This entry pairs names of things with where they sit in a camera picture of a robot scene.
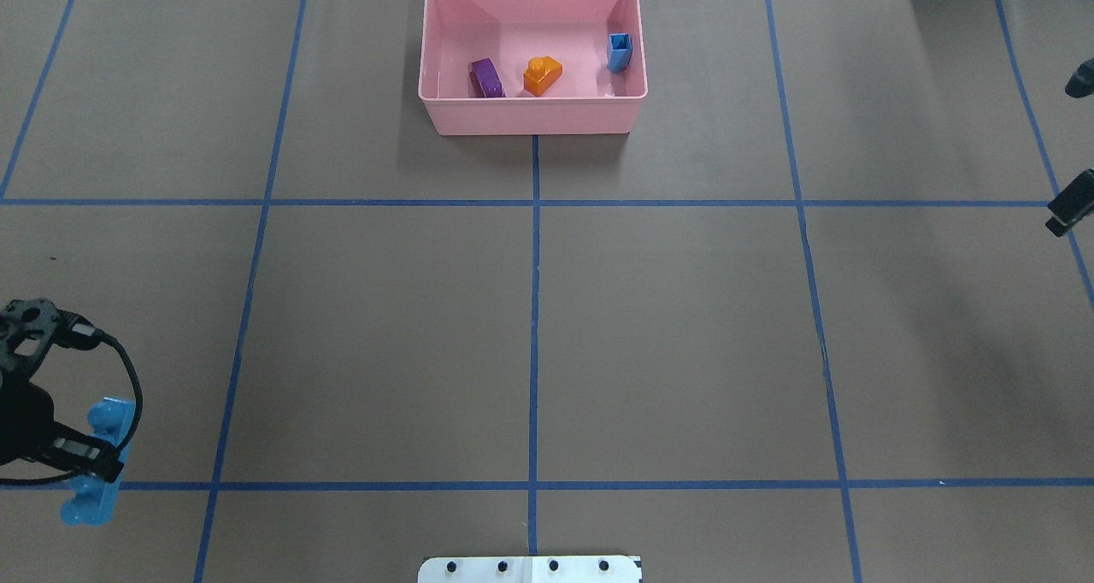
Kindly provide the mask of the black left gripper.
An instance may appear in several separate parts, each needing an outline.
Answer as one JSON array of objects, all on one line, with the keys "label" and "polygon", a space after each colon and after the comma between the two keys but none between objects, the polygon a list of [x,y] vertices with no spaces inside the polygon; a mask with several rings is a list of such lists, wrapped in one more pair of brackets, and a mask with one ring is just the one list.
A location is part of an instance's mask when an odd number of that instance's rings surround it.
[{"label": "black left gripper", "polygon": [[3,393],[1,453],[3,465],[27,458],[47,444],[47,465],[62,473],[94,475],[106,483],[121,477],[123,450],[107,439],[67,425],[53,425],[54,404],[32,384],[62,326],[60,311],[48,299],[10,300],[3,306]]}]

